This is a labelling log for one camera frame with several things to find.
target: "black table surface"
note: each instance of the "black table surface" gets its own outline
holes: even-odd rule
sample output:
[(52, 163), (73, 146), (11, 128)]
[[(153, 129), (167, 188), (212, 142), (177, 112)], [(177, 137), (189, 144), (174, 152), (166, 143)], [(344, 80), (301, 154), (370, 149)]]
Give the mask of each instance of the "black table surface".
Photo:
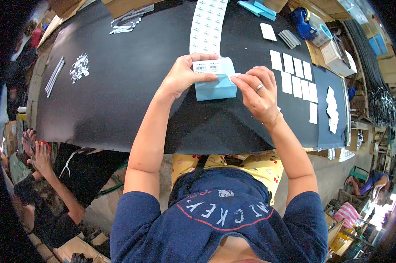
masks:
[[(196, 2), (185, 0), (178, 6), (145, 15), (132, 32), (112, 35), (112, 17), (100, 1), (66, 21), (50, 53), (42, 91), (62, 56), (66, 64), (50, 97), (40, 92), (38, 138), (130, 151), (160, 83), (176, 58), (189, 54), (195, 5)], [(264, 39), (259, 25), (262, 22), (271, 24), (275, 33), (289, 29), (301, 45), (290, 50), (279, 37), (277, 41)], [(220, 54), (232, 59), (236, 72), (245, 73), (253, 66), (271, 69), (270, 49), (311, 61), (289, 9), (284, 8), (271, 21), (228, 3)], [(72, 84), (69, 70), (84, 52), (89, 56), (89, 76)], [(274, 70), (274, 74), (278, 106), (285, 120), (304, 147), (317, 147), (318, 125), (309, 123), (309, 101), (283, 93), (281, 72)], [(328, 83), (337, 85), (340, 78), (334, 76), (313, 77), (315, 83), (319, 78), (328, 78)], [(338, 99), (337, 104), (344, 105)], [(327, 129), (321, 132), (330, 133)], [(165, 153), (240, 154), (273, 148), (268, 131), (243, 105), (239, 89), (236, 98), (197, 102), (192, 86), (172, 106)]]

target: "stacked black items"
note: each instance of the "stacked black items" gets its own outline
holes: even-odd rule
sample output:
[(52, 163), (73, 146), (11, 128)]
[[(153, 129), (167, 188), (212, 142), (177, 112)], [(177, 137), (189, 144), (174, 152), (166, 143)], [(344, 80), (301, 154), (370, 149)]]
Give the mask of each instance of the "stacked black items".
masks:
[(86, 258), (83, 253), (73, 253), (70, 263), (93, 263), (93, 258)]
[(396, 99), (390, 94), (379, 69), (376, 55), (369, 44), (363, 28), (355, 20), (346, 20), (344, 24), (353, 38), (359, 53), (368, 89), (369, 117), (378, 126), (396, 125)]

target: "small white paper pieces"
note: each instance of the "small white paper pieces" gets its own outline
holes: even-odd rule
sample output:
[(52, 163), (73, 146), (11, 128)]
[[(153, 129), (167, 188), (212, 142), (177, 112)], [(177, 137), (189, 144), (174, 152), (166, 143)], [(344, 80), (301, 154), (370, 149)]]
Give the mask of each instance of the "small white paper pieces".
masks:
[(282, 58), (284, 59), (284, 71), (294, 74), (294, 67), (293, 67), (293, 58), (286, 53), (282, 54)]
[(304, 78), (302, 61), (296, 58), (293, 58), (293, 61), (294, 61), (294, 69), (296, 70), (296, 76)]
[(303, 61), (304, 78), (312, 81), (312, 66), (310, 63)]
[(296, 76), (291, 76), (291, 82), (293, 83), (293, 95), (295, 97), (302, 98), (300, 79)]
[(328, 87), (327, 92), (327, 113), (330, 116), (329, 127), (330, 131), (335, 134), (337, 132), (338, 125), (338, 112), (337, 112), (337, 100), (334, 97), (334, 90), (331, 87)]
[(282, 71), (281, 55), (279, 52), (270, 50), (272, 69)]
[(309, 83), (306, 80), (300, 80), (300, 84), (302, 86), (303, 99), (310, 101)]
[(318, 103), (318, 91), (315, 83), (309, 82), (310, 101)]
[(282, 81), (282, 91), (288, 94), (293, 94), (290, 73), (281, 71), (281, 81)]
[(309, 122), (313, 124), (318, 123), (318, 104), (310, 103)]
[(274, 29), (272, 29), (272, 26), (269, 24), (261, 23), (261, 30), (262, 30), (262, 36), (265, 39), (269, 40), (277, 40), (277, 37), (275, 36)]
[(72, 64), (72, 69), (69, 71), (69, 74), (71, 74), (71, 79), (72, 79), (72, 84), (75, 83), (75, 81), (79, 80), (83, 74), (84, 76), (89, 75), (89, 56), (87, 53), (82, 53), (79, 57), (77, 57), (77, 61), (75, 61), (74, 64)]

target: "hand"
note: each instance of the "hand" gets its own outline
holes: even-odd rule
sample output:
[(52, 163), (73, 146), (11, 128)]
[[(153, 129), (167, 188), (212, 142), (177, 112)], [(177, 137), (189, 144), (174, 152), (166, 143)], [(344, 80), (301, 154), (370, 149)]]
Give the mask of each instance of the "hand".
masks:
[(256, 66), (239, 76), (231, 77), (243, 94), (243, 104), (253, 116), (268, 127), (275, 125), (282, 114), (277, 108), (277, 84), (274, 73), (264, 66)]
[(174, 99), (180, 97), (185, 89), (198, 81), (215, 81), (217, 75), (211, 73), (196, 73), (192, 71), (192, 61), (218, 59), (214, 54), (191, 54), (178, 57), (170, 72), (161, 83), (158, 92), (173, 96)]
[[(36, 141), (36, 134), (34, 134), (34, 130), (27, 129), (27, 131), (24, 132), (24, 135), (27, 136), (28, 139), (30, 139), (30, 141), (33, 143)], [(28, 156), (33, 155), (32, 149), (24, 137), (22, 138), (22, 146), (24, 147), (24, 151)]]
[(38, 141), (36, 141), (36, 160), (34, 161), (34, 166), (45, 178), (53, 174), (51, 172), (52, 166), (47, 145), (44, 143), (39, 144)]

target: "woman's left hand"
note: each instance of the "woman's left hand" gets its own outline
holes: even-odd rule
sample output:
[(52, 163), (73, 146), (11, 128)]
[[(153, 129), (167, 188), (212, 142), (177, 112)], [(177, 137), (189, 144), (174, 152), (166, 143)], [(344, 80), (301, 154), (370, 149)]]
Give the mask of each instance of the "woman's left hand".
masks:
[(192, 61), (218, 59), (215, 54), (190, 54), (178, 57), (170, 72), (161, 83), (157, 92), (173, 96), (174, 99), (180, 97), (185, 89), (198, 81), (215, 81), (217, 75), (211, 73), (196, 73), (192, 71)]

